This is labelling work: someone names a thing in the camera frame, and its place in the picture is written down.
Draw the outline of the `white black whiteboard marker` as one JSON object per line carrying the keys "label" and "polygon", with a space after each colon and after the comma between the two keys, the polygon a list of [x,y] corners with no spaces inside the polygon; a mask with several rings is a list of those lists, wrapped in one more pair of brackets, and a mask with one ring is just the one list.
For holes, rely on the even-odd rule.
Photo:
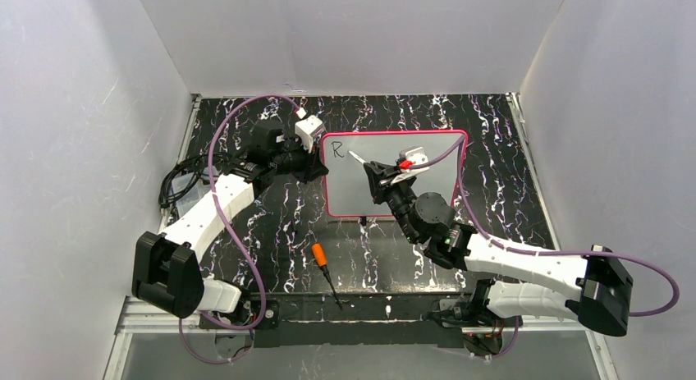
{"label": "white black whiteboard marker", "polygon": [[357,153],[353,152],[352,150],[349,150],[348,154],[361,165],[365,165],[367,163],[363,158],[361,158]]}

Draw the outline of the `pink framed whiteboard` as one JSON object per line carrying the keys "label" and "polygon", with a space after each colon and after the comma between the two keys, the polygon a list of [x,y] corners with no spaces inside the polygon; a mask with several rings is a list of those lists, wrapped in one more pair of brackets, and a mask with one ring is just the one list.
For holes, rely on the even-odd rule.
{"label": "pink framed whiteboard", "polygon": [[456,193],[456,174],[463,164],[457,159],[460,141],[468,142],[463,130],[403,130],[334,132],[320,141],[323,164],[329,173],[324,177],[327,213],[332,217],[390,217],[386,204],[374,204],[363,165],[348,151],[357,153],[366,162],[380,162],[395,166],[400,152],[423,147],[428,160],[443,155],[450,147],[454,150],[430,169],[416,176],[413,190],[417,195],[435,192],[452,203]]}

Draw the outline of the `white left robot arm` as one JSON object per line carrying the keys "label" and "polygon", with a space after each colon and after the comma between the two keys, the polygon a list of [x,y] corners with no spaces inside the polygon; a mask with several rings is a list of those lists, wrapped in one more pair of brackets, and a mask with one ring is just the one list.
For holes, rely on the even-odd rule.
{"label": "white left robot arm", "polygon": [[133,296],[178,318],[234,312],[241,288],[203,277],[199,262],[225,224],[250,206],[275,176],[292,175],[308,183],[327,175],[318,147],[324,131],[316,116],[296,122],[291,134],[278,121],[258,123],[250,144],[220,167],[214,188],[163,232],[146,231],[137,240]]}

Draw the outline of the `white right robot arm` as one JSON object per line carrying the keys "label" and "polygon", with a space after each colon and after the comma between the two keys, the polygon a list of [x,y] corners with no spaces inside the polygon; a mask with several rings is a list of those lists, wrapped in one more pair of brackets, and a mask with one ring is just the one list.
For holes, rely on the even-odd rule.
{"label": "white right robot arm", "polygon": [[623,337],[628,331],[633,278],[609,249],[569,254],[487,238],[457,222],[456,211],[434,192],[416,195],[415,176],[397,165],[364,163],[370,196],[386,204],[405,238],[445,269],[486,272],[511,283],[479,281],[463,317],[486,314],[576,320],[594,332]]}

